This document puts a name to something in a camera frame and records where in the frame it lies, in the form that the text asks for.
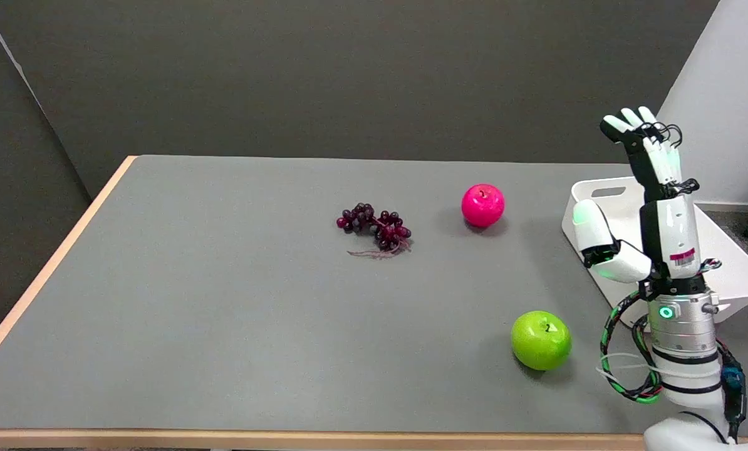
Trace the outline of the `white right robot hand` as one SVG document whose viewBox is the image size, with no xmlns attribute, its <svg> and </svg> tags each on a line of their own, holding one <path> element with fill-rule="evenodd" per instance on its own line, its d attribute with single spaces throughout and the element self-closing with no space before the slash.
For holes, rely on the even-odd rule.
<svg viewBox="0 0 748 451">
<path fill-rule="evenodd" d="M 622 145 L 643 202 L 636 209 L 640 245 L 620 239 L 607 213 L 594 200 L 573 205 L 574 244 L 585 268 L 603 279 L 634 283 L 644 299 L 655 295 L 686 295 L 706 291 L 704 273 L 718 260 L 700 256 L 697 216 L 692 194 L 694 178 L 682 173 L 682 131 L 666 125 L 640 106 L 623 108 L 600 122 L 603 135 Z"/>
</svg>

